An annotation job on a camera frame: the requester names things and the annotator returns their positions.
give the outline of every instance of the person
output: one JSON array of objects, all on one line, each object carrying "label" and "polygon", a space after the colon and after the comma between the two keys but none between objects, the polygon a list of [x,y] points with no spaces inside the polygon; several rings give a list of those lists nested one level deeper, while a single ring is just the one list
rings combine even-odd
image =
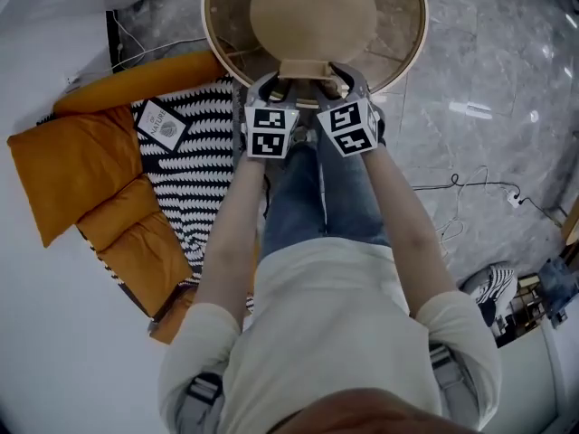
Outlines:
[{"label": "person", "polygon": [[[343,158],[319,124],[315,141],[289,151],[256,272],[265,163],[242,156],[206,245],[195,302],[162,364],[166,425],[187,432],[179,429],[183,394],[221,364],[220,433],[482,429],[498,407],[498,349],[446,269],[420,200],[383,144]],[[242,332],[254,273],[252,324]],[[469,382],[476,408],[469,426],[449,419],[433,343],[460,362],[457,381]]]}]

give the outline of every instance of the mustard yellow cushion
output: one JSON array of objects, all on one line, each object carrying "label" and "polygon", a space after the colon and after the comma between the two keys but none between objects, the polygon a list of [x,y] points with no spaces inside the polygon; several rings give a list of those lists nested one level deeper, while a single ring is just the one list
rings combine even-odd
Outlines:
[{"label": "mustard yellow cushion", "polygon": [[80,219],[76,226],[101,252],[135,223],[159,211],[153,186],[145,175],[133,180],[112,198]]},{"label": "mustard yellow cushion", "polygon": [[157,327],[151,332],[150,336],[153,339],[163,344],[171,344],[173,342],[189,307],[195,300],[195,293],[196,290],[194,288],[188,289],[175,301]]},{"label": "mustard yellow cushion", "polygon": [[121,278],[149,316],[165,304],[191,268],[162,212],[125,231],[99,257]]},{"label": "mustard yellow cushion", "polygon": [[212,52],[193,52],[131,68],[92,82],[60,99],[57,117],[127,105],[165,93],[192,89],[225,74]]},{"label": "mustard yellow cushion", "polygon": [[142,173],[133,125],[125,106],[8,138],[44,247]]}]

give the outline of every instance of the round woven basket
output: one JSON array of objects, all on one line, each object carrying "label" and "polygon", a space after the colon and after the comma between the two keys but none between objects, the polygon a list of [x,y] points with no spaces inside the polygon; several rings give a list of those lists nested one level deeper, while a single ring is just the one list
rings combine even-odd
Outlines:
[{"label": "round woven basket", "polygon": [[[372,93],[392,87],[418,59],[428,31],[426,0],[375,0],[376,36],[349,64],[360,70]],[[251,0],[202,0],[207,40],[217,59],[246,87],[279,69],[280,62],[257,41],[250,22]],[[317,108],[313,98],[298,106]]]}]

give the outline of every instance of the gray tile floor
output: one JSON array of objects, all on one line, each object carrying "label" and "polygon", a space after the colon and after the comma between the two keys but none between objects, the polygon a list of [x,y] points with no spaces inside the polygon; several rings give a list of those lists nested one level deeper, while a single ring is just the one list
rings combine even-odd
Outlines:
[{"label": "gray tile floor", "polygon": [[[395,161],[412,185],[446,184],[454,173],[463,183],[484,182],[488,169],[490,181],[515,183],[537,204],[569,210],[579,194],[579,142],[572,135],[579,129],[579,30],[566,14],[578,24],[579,16],[570,2],[429,4],[422,56],[379,98]],[[203,36],[199,0],[147,0],[119,17],[146,47]],[[153,56],[204,46],[182,44]],[[500,260],[513,262],[519,274],[533,272],[562,248],[554,224],[529,202],[514,209],[505,188],[418,193],[437,228],[456,220],[439,233],[457,281]]]}]

